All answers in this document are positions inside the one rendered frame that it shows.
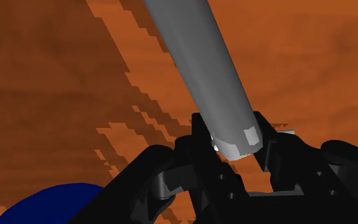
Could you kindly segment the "grey cylinder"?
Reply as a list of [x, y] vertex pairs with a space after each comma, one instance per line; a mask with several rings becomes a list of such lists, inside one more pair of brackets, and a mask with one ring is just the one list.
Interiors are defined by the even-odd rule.
[[204, 129], [188, 150], [229, 161], [279, 157], [277, 133], [252, 110], [208, 0], [144, 0], [193, 98]]

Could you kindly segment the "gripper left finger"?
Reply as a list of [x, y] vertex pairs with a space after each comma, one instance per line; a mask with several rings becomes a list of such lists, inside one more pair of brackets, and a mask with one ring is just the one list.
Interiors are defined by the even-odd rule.
[[175, 147], [147, 147], [67, 224], [154, 224], [174, 201], [189, 192], [194, 224], [243, 224], [249, 195], [241, 177], [222, 162], [199, 113], [191, 134]]

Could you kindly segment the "dark blue round object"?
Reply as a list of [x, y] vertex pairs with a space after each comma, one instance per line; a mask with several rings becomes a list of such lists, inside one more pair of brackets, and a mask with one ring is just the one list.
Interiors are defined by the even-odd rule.
[[67, 224], [103, 187], [68, 183], [45, 188], [0, 215], [0, 224]]

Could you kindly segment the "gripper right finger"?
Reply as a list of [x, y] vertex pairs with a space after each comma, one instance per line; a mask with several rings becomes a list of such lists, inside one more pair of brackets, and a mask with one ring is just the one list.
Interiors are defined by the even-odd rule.
[[330, 140], [314, 148], [277, 132], [260, 112], [254, 115], [263, 134], [254, 156], [270, 173], [277, 212], [289, 211], [304, 222], [358, 224], [358, 147]]

